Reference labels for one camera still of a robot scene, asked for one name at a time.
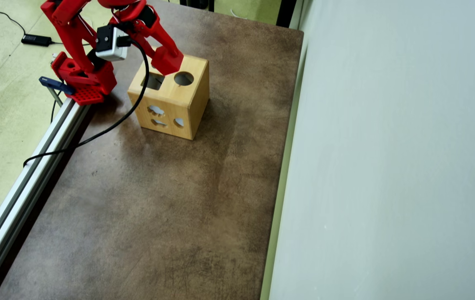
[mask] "floor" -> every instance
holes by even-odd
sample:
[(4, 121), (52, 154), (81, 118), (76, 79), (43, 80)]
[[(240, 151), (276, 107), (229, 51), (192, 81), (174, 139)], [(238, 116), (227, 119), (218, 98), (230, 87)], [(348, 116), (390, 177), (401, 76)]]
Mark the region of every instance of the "floor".
[[(53, 26), (40, 10), (43, 0), (13, 2), (0, 0), (0, 11), (7, 12), (26, 32), (51, 36), (59, 42)], [(216, 0), (215, 11), (274, 24), (280, 0)], [(109, 11), (90, 2), (82, 17), (97, 28), (108, 22)], [(54, 78), (50, 68), (53, 53), (62, 45), (39, 47), (20, 43), (22, 29), (0, 15), (0, 203), (22, 169), (22, 162), (34, 151), (49, 126), (53, 98), (38, 78)]]

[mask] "blue clamp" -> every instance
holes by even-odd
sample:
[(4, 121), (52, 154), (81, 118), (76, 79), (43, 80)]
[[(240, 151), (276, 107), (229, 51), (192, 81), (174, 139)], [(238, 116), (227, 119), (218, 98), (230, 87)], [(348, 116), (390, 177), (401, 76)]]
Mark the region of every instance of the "blue clamp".
[(45, 76), (41, 76), (39, 78), (39, 82), (41, 82), (41, 85), (43, 85), (44, 87), (62, 91), (63, 93), (66, 93), (67, 95), (72, 95), (75, 93), (75, 89), (68, 86), (67, 84), (61, 83), (58, 80), (47, 78)]

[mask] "square hole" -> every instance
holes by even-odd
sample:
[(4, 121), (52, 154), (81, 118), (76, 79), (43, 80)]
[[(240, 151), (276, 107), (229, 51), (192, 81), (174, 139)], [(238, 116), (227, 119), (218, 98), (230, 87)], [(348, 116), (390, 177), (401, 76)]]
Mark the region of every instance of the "square hole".
[[(147, 88), (158, 91), (160, 87), (162, 86), (164, 80), (165, 80), (165, 76), (161, 76), (160, 74), (154, 74), (154, 73), (149, 72)], [(145, 77), (143, 77), (141, 86), (143, 86), (144, 83), (145, 83)]]

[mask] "shape-cut hole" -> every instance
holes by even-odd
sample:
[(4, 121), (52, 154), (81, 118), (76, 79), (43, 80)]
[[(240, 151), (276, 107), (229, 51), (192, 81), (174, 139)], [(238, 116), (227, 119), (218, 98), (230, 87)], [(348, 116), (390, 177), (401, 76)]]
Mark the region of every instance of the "shape-cut hole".
[(156, 105), (150, 105), (148, 108), (147, 108), (148, 112), (150, 112), (153, 116), (159, 116), (159, 117), (162, 117), (165, 112), (159, 108), (158, 106)]
[(176, 118), (173, 120), (173, 123), (177, 125), (179, 128), (184, 128), (184, 119), (182, 118)]
[[(164, 80), (165, 76), (149, 72), (147, 88), (158, 91), (162, 87)], [(145, 78), (143, 77), (143, 80), (141, 81), (141, 86), (143, 86), (144, 83)]]
[(159, 127), (167, 127), (167, 124), (161, 122), (161, 121), (158, 121), (158, 120), (154, 120), (154, 119), (151, 119), (150, 120), (152, 122), (152, 124), (154, 124), (155, 126), (159, 126)]
[(178, 72), (175, 75), (175, 82), (179, 85), (190, 85), (193, 80), (193, 75), (190, 72)]

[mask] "power adapter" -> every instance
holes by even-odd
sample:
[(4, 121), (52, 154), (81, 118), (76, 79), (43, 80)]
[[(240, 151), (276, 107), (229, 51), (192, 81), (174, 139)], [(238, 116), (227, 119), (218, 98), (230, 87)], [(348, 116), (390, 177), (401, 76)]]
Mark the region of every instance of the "power adapter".
[(54, 44), (50, 36), (25, 34), (22, 37), (23, 38), (21, 39), (21, 43), (23, 44), (30, 44), (30, 45), (37, 45), (37, 46), (44, 46), (44, 47), (48, 47), (50, 44)]

